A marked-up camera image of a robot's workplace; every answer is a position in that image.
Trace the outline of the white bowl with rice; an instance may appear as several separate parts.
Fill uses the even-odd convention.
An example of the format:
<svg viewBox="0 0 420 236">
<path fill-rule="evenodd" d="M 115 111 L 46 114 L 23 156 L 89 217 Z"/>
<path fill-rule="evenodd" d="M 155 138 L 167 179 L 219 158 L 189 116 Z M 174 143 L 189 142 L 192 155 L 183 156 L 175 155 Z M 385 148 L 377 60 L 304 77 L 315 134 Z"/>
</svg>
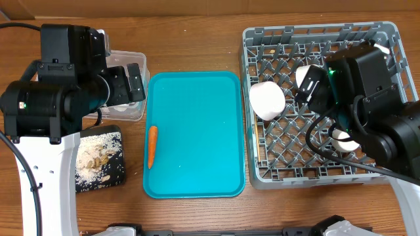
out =
<svg viewBox="0 0 420 236">
<path fill-rule="evenodd" d="M 316 83 L 325 75 L 324 69 L 318 65 L 307 65 L 297 68 L 295 72 L 298 89 L 303 91 L 313 90 Z"/>
</svg>

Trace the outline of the white paper cup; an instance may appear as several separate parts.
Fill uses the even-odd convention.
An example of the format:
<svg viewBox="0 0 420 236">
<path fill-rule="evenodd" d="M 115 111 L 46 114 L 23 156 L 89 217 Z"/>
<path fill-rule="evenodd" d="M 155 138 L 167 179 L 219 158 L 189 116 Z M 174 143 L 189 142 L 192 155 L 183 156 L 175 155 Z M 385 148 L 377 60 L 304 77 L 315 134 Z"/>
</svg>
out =
<svg viewBox="0 0 420 236">
<path fill-rule="evenodd" d="M 355 141 L 348 141 L 348 142 L 342 141 L 342 139 L 349 138 L 350 136 L 349 136 L 348 133 L 346 133 L 344 131 L 341 131 L 341 130 L 335 129 L 332 132 L 332 137 L 333 137 L 333 139 L 332 139 L 331 143 L 332 143 L 333 147 L 337 151 L 340 151 L 340 152 L 344 152 L 344 153 L 352 152 L 352 151 L 355 151 L 360 146 Z"/>
</svg>

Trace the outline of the small pink-white bowl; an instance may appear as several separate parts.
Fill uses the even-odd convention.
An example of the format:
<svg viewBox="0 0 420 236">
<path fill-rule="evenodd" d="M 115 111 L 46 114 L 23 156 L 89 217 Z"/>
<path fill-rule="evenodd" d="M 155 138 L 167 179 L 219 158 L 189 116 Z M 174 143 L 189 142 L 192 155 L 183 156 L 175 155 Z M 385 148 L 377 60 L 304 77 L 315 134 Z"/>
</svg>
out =
<svg viewBox="0 0 420 236">
<path fill-rule="evenodd" d="M 264 121 L 270 121 L 285 109 L 285 96 L 282 89 L 272 81 L 251 86 L 249 101 L 253 111 Z"/>
</svg>

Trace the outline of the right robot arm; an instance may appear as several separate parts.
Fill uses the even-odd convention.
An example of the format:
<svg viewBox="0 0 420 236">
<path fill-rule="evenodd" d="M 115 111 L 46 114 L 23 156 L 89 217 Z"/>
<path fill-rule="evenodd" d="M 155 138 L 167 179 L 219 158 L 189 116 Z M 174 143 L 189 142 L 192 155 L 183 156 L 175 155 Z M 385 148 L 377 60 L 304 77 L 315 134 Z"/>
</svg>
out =
<svg viewBox="0 0 420 236">
<path fill-rule="evenodd" d="M 387 67 L 388 48 L 365 41 L 339 50 L 325 65 L 301 66 L 295 100 L 317 113 L 305 141 L 330 161 L 385 175 L 396 196 L 408 235 L 419 234 L 419 102 L 403 102 Z M 376 167 L 336 157 L 312 144 L 311 134 L 325 118 L 328 134 L 343 131 L 336 142 L 356 142 Z"/>
</svg>

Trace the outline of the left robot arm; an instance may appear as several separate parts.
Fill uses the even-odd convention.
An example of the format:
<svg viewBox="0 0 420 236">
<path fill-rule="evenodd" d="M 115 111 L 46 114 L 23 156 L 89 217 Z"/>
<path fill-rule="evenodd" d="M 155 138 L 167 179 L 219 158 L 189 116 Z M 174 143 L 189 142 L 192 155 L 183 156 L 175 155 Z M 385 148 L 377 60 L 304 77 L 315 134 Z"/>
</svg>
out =
<svg viewBox="0 0 420 236">
<path fill-rule="evenodd" d="M 1 95 L 1 139 L 16 158 L 25 235 L 77 235 L 75 167 L 86 115 L 143 101 L 145 63 L 102 30 L 38 27 L 41 57 Z"/>
</svg>

